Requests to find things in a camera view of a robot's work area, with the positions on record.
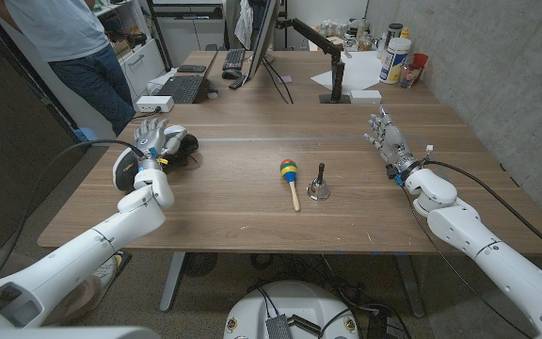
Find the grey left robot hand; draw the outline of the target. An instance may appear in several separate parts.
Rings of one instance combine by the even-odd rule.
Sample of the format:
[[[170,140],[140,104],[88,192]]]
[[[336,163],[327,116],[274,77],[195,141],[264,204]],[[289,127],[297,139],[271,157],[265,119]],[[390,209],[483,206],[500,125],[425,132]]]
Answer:
[[[141,170],[164,170],[168,160],[179,151],[187,130],[181,125],[167,127],[168,119],[144,120],[135,130],[135,146],[143,153],[138,157]]]

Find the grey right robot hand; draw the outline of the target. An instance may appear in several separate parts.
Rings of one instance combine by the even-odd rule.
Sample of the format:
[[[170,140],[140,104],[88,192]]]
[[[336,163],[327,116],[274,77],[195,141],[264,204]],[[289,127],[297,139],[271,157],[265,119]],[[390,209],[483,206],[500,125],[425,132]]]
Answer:
[[[365,138],[387,162],[388,178],[404,186],[407,177],[421,168],[421,162],[413,156],[406,139],[383,105],[379,108],[379,114],[372,114],[368,122],[372,132],[365,134]]]

